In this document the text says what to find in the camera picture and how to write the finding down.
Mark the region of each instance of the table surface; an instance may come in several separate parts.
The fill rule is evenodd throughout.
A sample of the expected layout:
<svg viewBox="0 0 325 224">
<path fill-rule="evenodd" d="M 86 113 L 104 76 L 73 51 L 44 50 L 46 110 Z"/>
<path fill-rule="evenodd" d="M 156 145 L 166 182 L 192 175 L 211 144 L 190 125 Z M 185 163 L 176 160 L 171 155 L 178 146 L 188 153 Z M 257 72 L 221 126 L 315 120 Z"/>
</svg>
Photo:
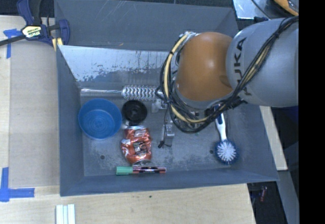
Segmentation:
<svg viewBox="0 0 325 224">
<path fill-rule="evenodd" d="M 0 16 L 0 40 L 6 39 L 3 31 L 6 29 L 21 29 L 25 26 L 19 16 Z M 23 49 L 50 48 L 39 42 L 22 40 L 12 44 L 12 53 Z M 33 151 L 22 150 L 11 140 L 10 104 L 11 96 L 11 59 L 6 59 L 7 46 L 0 47 L 0 167 L 17 167 L 15 160 L 23 158 L 20 168 L 24 164 L 39 166 L 35 173 L 37 182 L 35 197 L 28 199 L 11 199 L 7 203 L 0 203 L 0 223 L 54 223 L 55 206 L 59 204 L 75 204 L 77 223 L 256 223 L 246 184 L 213 186 L 203 188 L 187 188 L 174 190 L 144 191 L 136 193 L 87 195 L 75 197 L 60 197 L 58 180 L 58 153 L 46 156 L 39 151 L 48 150 L 48 141 L 38 144 Z M 33 118 L 34 110 L 21 105 L 22 111 L 28 111 Z M 270 146 L 273 152 L 277 170 L 287 170 L 281 143 L 276 130 L 272 111 L 269 107 L 261 107 L 261 115 L 266 126 Z M 37 126 L 29 126 L 37 132 Z M 53 149 L 58 148 L 58 140 Z M 54 171 L 42 171 L 54 164 Z M 16 183 L 23 185 L 25 173 L 14 172 Z"/>
</svg>

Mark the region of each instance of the marker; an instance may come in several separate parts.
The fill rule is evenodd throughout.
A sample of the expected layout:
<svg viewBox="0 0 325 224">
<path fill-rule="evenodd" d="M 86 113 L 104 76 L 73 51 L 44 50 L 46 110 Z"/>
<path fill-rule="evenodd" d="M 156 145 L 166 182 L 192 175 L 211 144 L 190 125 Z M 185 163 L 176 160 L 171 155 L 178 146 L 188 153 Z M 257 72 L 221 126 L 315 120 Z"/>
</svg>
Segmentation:
<svg viewBox="0 0 325 224">
<path fill-rule="evenodd" d="M 139 173 L 165 173 L 166 167 L 153 166 L 117 166 L 116 175 L 128 175 Z"/>
</svg>

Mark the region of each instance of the blue brush handle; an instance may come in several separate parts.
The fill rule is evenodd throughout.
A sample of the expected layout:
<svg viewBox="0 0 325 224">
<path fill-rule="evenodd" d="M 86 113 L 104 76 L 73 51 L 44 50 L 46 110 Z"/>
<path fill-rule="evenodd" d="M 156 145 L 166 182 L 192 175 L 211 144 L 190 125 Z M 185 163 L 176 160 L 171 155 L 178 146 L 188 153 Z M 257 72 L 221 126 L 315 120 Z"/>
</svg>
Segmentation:
<svg viewBox="0 0 325 224">
<path fill-rule="evenodd" d="M 227 140 L 227 135 L 225 133 L 225 120 L 223 113 L 221 113 L 216 119 L 215 119 L 215 124 L 217 126 L 217 129 L 220 134 L 220 138 L 222 141 Z"/>
</svg>

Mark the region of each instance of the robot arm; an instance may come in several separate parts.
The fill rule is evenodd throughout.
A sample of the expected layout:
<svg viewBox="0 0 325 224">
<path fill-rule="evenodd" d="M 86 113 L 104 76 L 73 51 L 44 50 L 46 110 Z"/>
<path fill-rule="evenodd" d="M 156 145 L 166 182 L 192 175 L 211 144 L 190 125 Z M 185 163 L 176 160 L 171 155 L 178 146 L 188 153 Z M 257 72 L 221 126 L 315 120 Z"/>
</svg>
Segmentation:
<svg viewBox="0 0 325 224">
<path fill-rule="evenodd" d="M 160 89 L 176 126 L 198 132 L 241 103 L 298 105 L 299 16 L 264 21 L 229 36 L 181 37 L 161 71 Z M 178 70 L 170 71 L 177 53 Z"/>
</svg>

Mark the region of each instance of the plastic bowl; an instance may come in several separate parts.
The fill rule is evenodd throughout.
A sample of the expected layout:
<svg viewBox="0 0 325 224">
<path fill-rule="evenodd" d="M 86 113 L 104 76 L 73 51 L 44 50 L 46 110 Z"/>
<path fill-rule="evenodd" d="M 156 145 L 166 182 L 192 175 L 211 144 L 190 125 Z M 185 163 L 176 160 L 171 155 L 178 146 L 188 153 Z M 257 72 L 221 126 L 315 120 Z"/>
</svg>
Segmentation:
<svg viewBox="0 0 325 224">
<path fill-rule="evenodd" d="M 80 128 L 89 138 L 104 140 L 117 133 L 122 125 L 118 107 L 106 99 L 86 102 L 78 114 Z"/>
</svg>

